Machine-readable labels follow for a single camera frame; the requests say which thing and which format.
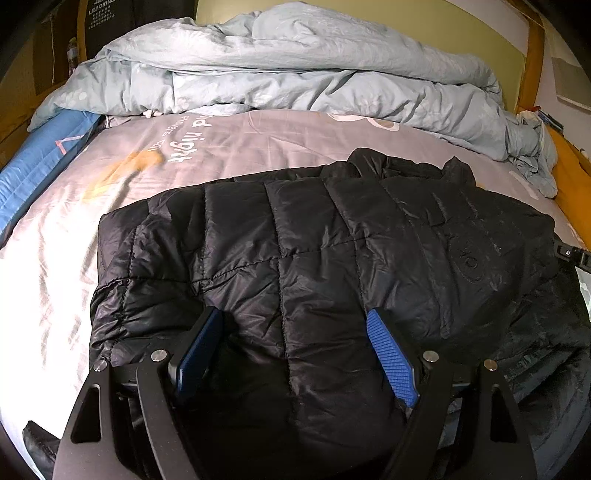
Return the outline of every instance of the black clip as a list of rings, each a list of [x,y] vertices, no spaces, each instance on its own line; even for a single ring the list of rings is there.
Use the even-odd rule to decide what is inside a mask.
[[[554,255],[584,272],[591,273],[591,252],[583,248],[556,241],[554,242]]]

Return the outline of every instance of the blue gripper pad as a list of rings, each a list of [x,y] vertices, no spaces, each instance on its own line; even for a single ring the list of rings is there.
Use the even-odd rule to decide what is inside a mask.
[[[413,366],[375,309],[368,313],[367,331],[394,395],[413,408],[418,401]]]
[[[177,369],[174,395],[180,404],[195,395],[222,338],[222,313],[213,309]]]

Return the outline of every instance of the yellow bedding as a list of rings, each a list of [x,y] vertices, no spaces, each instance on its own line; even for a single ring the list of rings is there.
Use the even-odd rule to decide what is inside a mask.
[[[548,130],[558,152],[558,163],[552,171],[558,185],[558,195],[554,200],[587,248],[591,248],[591,176],[588,173],[591,171],[591,166],[588,165],[589,160],[584,158],[556,130],[553,128]]]

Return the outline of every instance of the pillow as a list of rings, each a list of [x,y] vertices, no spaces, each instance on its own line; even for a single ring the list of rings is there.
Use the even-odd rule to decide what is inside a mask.
[[[554,200],[587,248],[591,248],[591,177],[582,169],[570,143],[553,128],[548,131],[558,152],[558,162],[552,170],[558,187]]]
[[[31,133],[0,171],[0,248],[35,199],[78,155],[100,117],[62,110]]]

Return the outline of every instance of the blue pillow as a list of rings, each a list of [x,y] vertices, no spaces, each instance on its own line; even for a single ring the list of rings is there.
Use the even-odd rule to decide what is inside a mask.
[[[35,130],[0,171],[0,248],[37,197],[70,164],[100,115],[62,110]]]

